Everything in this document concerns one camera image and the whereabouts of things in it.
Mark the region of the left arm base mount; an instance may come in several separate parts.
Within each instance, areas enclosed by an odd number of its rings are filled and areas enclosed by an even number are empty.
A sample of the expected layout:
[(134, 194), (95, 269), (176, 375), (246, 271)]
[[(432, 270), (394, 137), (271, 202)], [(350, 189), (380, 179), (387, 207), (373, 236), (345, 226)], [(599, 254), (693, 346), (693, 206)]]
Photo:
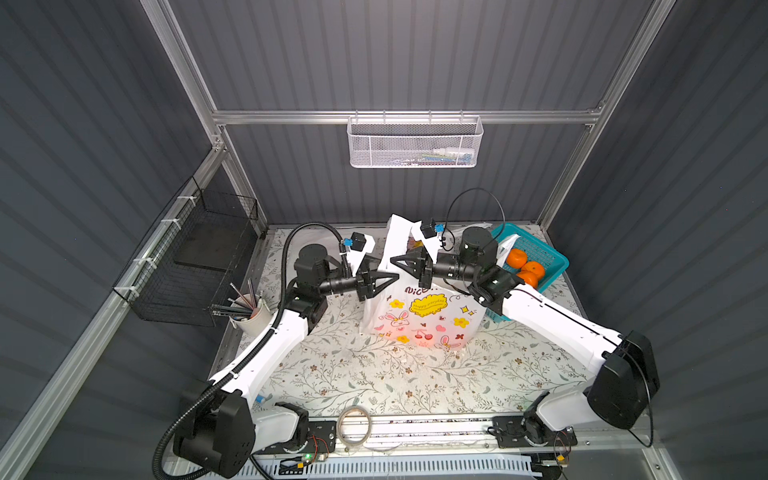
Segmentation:
[(257, 455), (325, 454), (333, 453), (338, 439), (335, 421), (309, 420), (300, 424), (287, 441), (256, 451)]

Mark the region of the teal plastic basket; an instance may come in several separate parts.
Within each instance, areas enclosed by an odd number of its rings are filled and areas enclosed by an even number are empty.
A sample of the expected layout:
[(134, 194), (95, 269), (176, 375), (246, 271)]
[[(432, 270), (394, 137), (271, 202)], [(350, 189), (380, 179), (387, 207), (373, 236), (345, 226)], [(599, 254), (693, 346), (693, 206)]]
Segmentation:
[[(512, 223), (499, 226), (492, 235), (498, 236), (499, 249), (497, 266), (492, 269), (491, 288), (498, 293), (493, 305), (487, 308), (486, 316), (495, 323), (517, 321), (531, 329), (564, 330), (565, 323), (575, 319), (576, 315), (543, 296), (542, 292), (564, 273), (569, 266), (567, 258)], [(513, 249), (522, 250), (528, 262), (542, 266), (543, 275), (534, 286), (519, 276), (525, 270), (513, 269), (506, 263)]]

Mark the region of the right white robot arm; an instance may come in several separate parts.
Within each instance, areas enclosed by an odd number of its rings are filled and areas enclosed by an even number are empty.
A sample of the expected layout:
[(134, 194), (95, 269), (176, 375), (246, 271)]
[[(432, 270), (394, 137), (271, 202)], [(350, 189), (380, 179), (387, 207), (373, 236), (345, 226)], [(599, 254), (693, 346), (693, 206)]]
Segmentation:
[(550, 301), (506, 259), (516, 235), (485, 228), (466, 228), (449, 252), (433, 227), (391, 226), (383, 264), (397, 267), (429, 288), (435, 279), (457, 280), (481, 306), (536, 331), (581, 363), (589, 375), (583, 382), (542, 393), (523, 415), (521, 427), (532, 442), (545, 435), (601, 420), (631, 430), (660, 388), (653, 349), (647, 337), (621, 334)]

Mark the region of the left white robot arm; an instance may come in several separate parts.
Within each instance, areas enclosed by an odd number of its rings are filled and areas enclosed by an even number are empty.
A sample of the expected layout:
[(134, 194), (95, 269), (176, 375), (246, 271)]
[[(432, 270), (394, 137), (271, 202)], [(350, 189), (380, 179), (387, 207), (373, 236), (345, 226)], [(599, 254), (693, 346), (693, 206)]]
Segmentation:
[(305, 409), (278, 402), (255, 410), (263, 386), (284, 358), (319, 323), (328, 296), (354, 292), (372, 299), (398, 279), (376, 269), (374, 239), (355, 232), (341, 242), (339, 259), (324, 246), (304, 246), (294, 262), (295, 276), (287, 281), (275, 314), (257, 338), (229, 365), (214, 374), (182, 402), (181, 415), (159, 442), (153, 474), (168, 478), (162, 457), (166, 449), (196, 465), (188, 478), (209, 473), (231, 478), (252, 455), (276, 445), (296, 451), (306, 445), (309, 419)]

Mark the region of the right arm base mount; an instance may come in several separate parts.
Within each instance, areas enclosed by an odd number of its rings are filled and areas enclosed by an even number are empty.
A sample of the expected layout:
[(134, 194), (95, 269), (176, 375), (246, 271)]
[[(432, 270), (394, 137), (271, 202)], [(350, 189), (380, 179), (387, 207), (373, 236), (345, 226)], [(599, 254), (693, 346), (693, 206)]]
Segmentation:
[(500, 448), (570, 448), (578, 444), (572, 427), (559, 431), (551, 430), (537, 417), (522, 414), (494, 416), (486, 433), (496, 439)]

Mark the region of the clear plastic bag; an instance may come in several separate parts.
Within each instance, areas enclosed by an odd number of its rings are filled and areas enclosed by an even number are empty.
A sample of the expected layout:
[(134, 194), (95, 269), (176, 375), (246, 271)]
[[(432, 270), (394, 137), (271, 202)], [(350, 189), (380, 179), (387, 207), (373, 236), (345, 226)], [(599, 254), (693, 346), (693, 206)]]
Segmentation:
[(392, 258), (408, 253), (410, 240), (422, 243), (415, 249), (418, 259), (424, 258), (426, 264), (437, 259), (440, 239), (425, 237), (421, 226), (396, 214), (390, 217), (377, 271), (396, 273), (399, 278), (364, 303), (360, 332), (410, 346), (461, 349), (479, 330), (486, 308), (442, 280), (421, 286), (419, 276), (391, 263)]

